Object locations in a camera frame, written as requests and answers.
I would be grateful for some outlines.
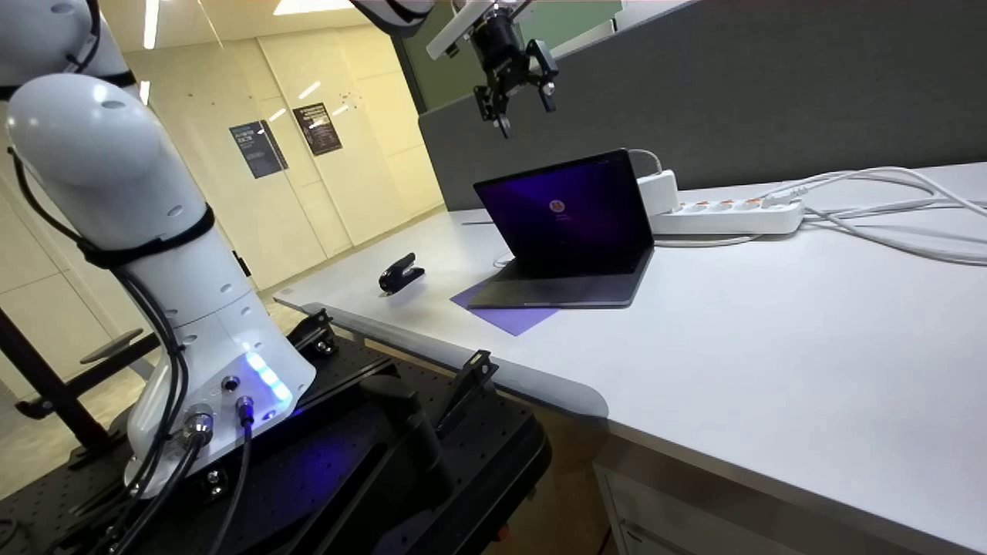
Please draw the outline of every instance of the plug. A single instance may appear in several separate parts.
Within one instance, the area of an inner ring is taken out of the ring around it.
[[[237,399],[237,403],[234,403],[234,411],[237,411],[237,418],[241,418],[241,425],[253,425],[253,399]]]
[[[674,171],[639,175],[649,220],[674,214],[680,204],[680,179]]]

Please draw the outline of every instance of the white wall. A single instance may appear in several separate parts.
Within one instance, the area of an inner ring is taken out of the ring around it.
[[[150,109],[260,289],[442,204],[401,64],[374,28],[136,53],[131,63],[150,82]],[[292,109],[311,101],[338,109],[341,153],[310,155]],[[246,121],[272,125],[287,172],[250,175],[228,132]],[[0,310],[65,376],[106,341],[145,326],[106,272],[28,214],[9,164],[0,167]],[[5,359],[0,382],[32,395]]]

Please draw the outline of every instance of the black cable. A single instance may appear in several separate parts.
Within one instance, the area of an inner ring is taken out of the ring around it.
[[[75,73],[82,73],[92,64],[100,46],[102,46],[100,0],[88,0],[88,8],[89,8],[92,46],[89,46],[89,53],[82,58],[71,58],[75,63]]]
[[[605,539],[597,544],[594,555],[605,555],[607,546],[611,546],[611,539],[614,539],[614,527],[607,527],[607,533],[605,533]]]
[[[220,555],[220,548],[221,548],[221,544],[226,544],[226,533],[228,533],[228,527],[230,527],[230,523],[234,523],[234,515],[237,515],[237,507],[241,507],[241,499],[245,499],[245,491],[246,491],[250,437],[253,437],[253,433],[250,433],[250,425],[253,425],[253,403],[250,403],[250,409],[237,403],[237,418],[241,418],[241,434],[245,434],[241,474],[237,474],[234,495],[228,496],[228,510],[226,510],[221,524],[220,524],[220,531],[217,531],[217,537],[212,537],[209,555]]]
[[[158,299],[149,292],[145,285],[139,285],[131,272],[114,272],[118,281],[124,285],[124,289],[139,302],[139,310],[149,314],[150,326],[158,330],[160,336],[160,347],[163,353],[170,356],[170,391],[167,391],[167,400],[163,400],[163,414],[160,414],[160,425],[154,433],[154,440],[139,465],[139,471],[133,474],[133,484],[131,489],[139,489],[139,495],[145,495],[145,484],[149,484],[149,474],[154,474],[158,470],[158,456],[163,450],[163,440],[174,429],[174,423],[178,420],[178,411],[185,403],[185,391],[187,391],[187,367],[185,367],[185,359],[181,359],[181,350],[158,305]]]
[[[82,239],[68,230],[65,224],[58,224],[49,211],[41,206],[41,201],[34,197],[32,187],[28,187],[28,172],[26,172],[26,160],[5,150],[5,155],[11,159],[11,172],[20,175],[21,187],[21,197],[28,201],[28,206],[46,224],[54,225],[58,235],[71,239],[75,244],[81,244]]]
[[[16,537],[20,537],[20,531],[21,531],[21,523],[16,523],[16,520],[0,520],[0,531],[5,527],[5,533],[0,537],[0,548],[5,548]]]
[[[128,555],[136,539],[143,537],[143,531],[154,523],[154,515],[163,510],[163,502],[177,495],[177,489],[185,482],[195,456],[202,454],[202,449],[187,449],[177,465],[177,471],[167,479],[163,491],[158,495],[158,499],[133,523],[133,527],[128,531],[128,537],[112,548],[114,555]]]

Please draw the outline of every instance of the wall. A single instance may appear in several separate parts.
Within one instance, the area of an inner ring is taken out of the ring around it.
[[[560,58],[558,110],[518,93],[513,140],[473,100],[424,132],[450,211],[477,206],[473,182],[611,150],[657,153],[689,189],[985,160],[985,28],[985,0],[697,0]]]
[[[663,12],[683,9],[697,0],[620,0],[617,32],[644,26]]]
[[[131,63],[150,82],[150,109],[260,289],[442,204],[399,58],[374,28],[136,53]],[[310,155],[292,109],[311,101],[335,110],[341,153]],[[250,175],[228,132],[246,121],[267,121],[287,172]],[[5,160],[0,187],[0,310],[75,376],[88,353],[145,323],[106,272],[28,214]],[[0,382],[34,395],[5,359]]]

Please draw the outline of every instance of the open laptop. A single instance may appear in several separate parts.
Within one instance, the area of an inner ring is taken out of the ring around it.
[[[474,187],[514,258],[473,310],[620,310],[639,292],[654,239],[626,153]]]

